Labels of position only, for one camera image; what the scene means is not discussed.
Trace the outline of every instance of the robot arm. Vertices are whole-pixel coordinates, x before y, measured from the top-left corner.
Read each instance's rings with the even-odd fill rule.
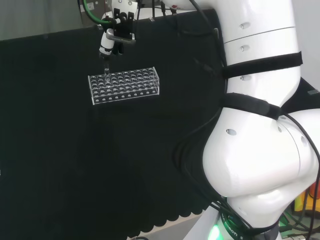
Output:
[[[109,6],[112,11],[104,16],[104,20],[109,23],[102,25],[104,33],[99,48],[103,58],[108,58],[112,52],[123,54],[123,43],[134,44],[136,42],[133,22],[138,3],[131,0],[115,0]]]
[[[174,9],[195,9],[188,0],[163,1]],[[196,2],[202,9],[216,10],[228,66],[299,52],[291,0]],[[227,92],[281,107],[297,90],[300,78],[299,66],[240,75],[228,79]],[[320,111],[304,112],[308,119],[304,121],[302,113],[295,114],[303,127],[308,126],[308,133],[317,133],[312,139],[320,148],[316,121]],[[287,117],[274,120],[227,107],[222,109],[203,152],[209,183],[228,197],[232,209],[253,228],[275,225],[287,206],[315,182],[318,168],[306,136]],[[227,228],[224,221],[219,224],[220,229]],[[238,236],[229,231],[223,237]]]

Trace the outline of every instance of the green light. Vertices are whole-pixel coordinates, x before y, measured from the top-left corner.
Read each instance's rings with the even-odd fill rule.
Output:
[[[214,225],[211,229],[208,240],[223,240],[223,237],[217,225]]]

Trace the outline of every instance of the black strap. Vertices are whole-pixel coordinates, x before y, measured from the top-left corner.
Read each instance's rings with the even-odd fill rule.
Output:
[[[282,110],[267,101],[240,93],[227,93],[220,102],[223,108],[238,109],[253,114],[277,120],[282,115]]]
[[[229,79],[237,76],[298,67],[301,64],[303,64],[302,54],[297,52],[229,65],[222,69],[222,76],[225,79]]]

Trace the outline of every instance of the yellow object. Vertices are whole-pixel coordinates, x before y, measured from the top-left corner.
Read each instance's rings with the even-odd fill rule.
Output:
[[[305,192],[301,193],[295,200],[294,200],[294,211],[301,212],[302,208],[304,207],[305,201]],[[306,207],[305,210],[312,210],[312,205],[314,203],[314,199],[308,195],[306,199]],[[320,213],[320,199],[316,200],[315,210]]]

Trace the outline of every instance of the screw hole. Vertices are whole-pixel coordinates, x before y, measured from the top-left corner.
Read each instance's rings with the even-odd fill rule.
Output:
[[[227,129],[225,130],[227,134],[231,135],[231,136],[235,136],[237,135],[237,132],[233,129]]]

